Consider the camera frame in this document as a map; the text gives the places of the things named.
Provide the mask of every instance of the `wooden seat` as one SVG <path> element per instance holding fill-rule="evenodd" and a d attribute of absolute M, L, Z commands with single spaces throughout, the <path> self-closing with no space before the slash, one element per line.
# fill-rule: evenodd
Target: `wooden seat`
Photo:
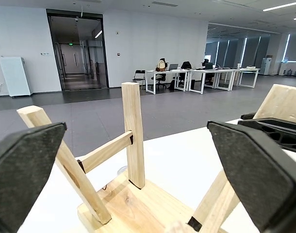
<path fill-rule="evenodd" d="M 98 195 L 111 214 L 105 225 L 97 221 L 85 204 L 78 208 L 79 219 L 90 233 L 158 233 L 176 220 L 187 223 L 193 210 L 146 180 L 141 190 L 129 180 L 127 172 L 111 181 Z"/>

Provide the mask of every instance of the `white wall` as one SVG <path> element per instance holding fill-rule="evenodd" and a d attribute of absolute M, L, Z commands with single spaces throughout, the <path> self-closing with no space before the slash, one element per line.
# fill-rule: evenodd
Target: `white wall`
<path fill-rule="evenodd" d="M 109 87 L 131 81 L 136 69 L 155 69 L 160 58 L 194 67 L 203 61 L 208 22 L 120 10 L 103 19 Z"/>
<path fill-rule="evenodd" d="M 24 58 L 32 92 L 61 91 L 45 9 L 0 6 L 1 56 Z M 1 68 L 0 83 L 5 83 Z M 6 86 L 1 95 L 8 95 Z"/>

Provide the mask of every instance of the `ceiling light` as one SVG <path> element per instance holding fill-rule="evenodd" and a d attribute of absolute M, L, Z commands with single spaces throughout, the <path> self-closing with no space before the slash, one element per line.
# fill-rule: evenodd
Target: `ceiling light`
<path fill-rule="evenodd" d="M 153 1 L 152 4 L 162 5 L 162 6 L 171 6 L 171 7 L 177 7 L 176 4 L 170 4 L 166 2 L 160 2 L 160 1 Z"/>
<path fill-rule="evenodd" d="M 272 11 L 272 10 L 275 10 L 275 9 L 279 9 L 279 8 L 283 8 L 283 7 L 287 7 L 287 6 L 294 6 L 294 5 L 296 5 L 296 2 L 281 5 L 281 6 L 275 6 L 275 7 L 272 7 L 272 8 L 264 9 L 263 11 Z"/>
<path fill-rule="evenodd" d="M 102 30 L 95 36 L 95 39 L 98 38 L 100 36 L 100 34 L 102 34 Z"/>

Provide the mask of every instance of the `white table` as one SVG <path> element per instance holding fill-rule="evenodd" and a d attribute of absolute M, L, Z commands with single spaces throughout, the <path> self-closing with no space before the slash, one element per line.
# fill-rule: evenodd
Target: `white table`
<path fill-rule="evenodd" d="M 180 73 L 185 73 L 185 80 L 184 80 L 184 85 L 183 88 L 179 87 L 179 74 Z M 145 75 L 146 79 L 146 92 L 150 92 L 152 94 L 156 94 L 156 75 L 157 74 L 175 74 L 175 89 L 181 90 L 181 91 L 186 91 L 187 89 L 187 79 L 188 79 L 188 70 L 182 69 L 182 70 L 171 70 L 171 71 L 155 71 L 155 70 L 148 70 L 146 71 L 146 74 L 152 74 L 153 75 L 153 91 L 150 91 L 148 89 L 148 75 Z"/>
<path fill-rule="evenodd" d="M 216 69 L 216 70 L 207 70 L 207 69 L 200 69 L 200 70 L 190 70 L 189 71 L 189 77 L 188 77 L 188 83 L 189 83 L 189 88 L 188 91 L 192 91 L 192 92 L 197 92 L 200 93 L 201 95 L 203 95 L 204 92 L 204 87 L 211 87 L 213 89 L 222 89 L 222 90 L 227 90 L 227 91 L 231 91 L 232 90 L 232 86 L 233 86 L 233 82 L 234 82 L 234 73 L 235 71 L 237 71 L 236 69 Z M 197 91 L 197 90 L 193 90 L 191 89 L 191 79 L 192 79 L 192 74 L 193 73 L 200 73 L 201 74 L 201 80 L 202 80 L 202 85 L 201 85 L 201 90 Z M 213 81 L 213 85 L 206 85 L 205 84 L 205 77 L 207 73 L 215 73 L 215 78 Z M 220 74 L 221 73 L 226 73 L 228 75 L 228 73 L 230 73 L 230 83 L 228 87 L 222 87 L 219 86 L 219 81 L 220 81 Z"/>
<path fill-rule="evenodd" d="M 296 161 L 296 153 L 286 152 Z M 194 210 L 222 168 L 207 128 L 145 141 L 144 153 L 146 178 Z M 126 165 L 124 149 L 87 176 L 99 190 Z M 46 186 L 18 233 L 87 233 L 77 216 L 81 203 L 76 191 L 54 165 Z M 234 209 L 222 228 L 229 233 L 259 233 L 242 204 Z"/>
<path fill-rule="evenodd" d="M 236 85 L 237 86 L 243 86 L 243 87 L 249 87 L 249 88 L 255 88 L 259 70 L 260 69 L 257 69 L 257 68 L 256 69 L 241 68 L 241 69 L 236 70 L 236 72 L 239 73 L 239 77 L 237 79 Z M 248 72 L 248 71 L 255 73 L 253 85 L 244 85 L 244 84 L 241 84 L 243 73 Z"/>

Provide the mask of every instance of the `white cabinet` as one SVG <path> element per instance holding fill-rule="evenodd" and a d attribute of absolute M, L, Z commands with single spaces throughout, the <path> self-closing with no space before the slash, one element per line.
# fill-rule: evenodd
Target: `white cabinet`
<path fill-rule="evenodd" d="M 31 95 L 23 58 L 1 57 L 0 66 L 11 97 Z"/>

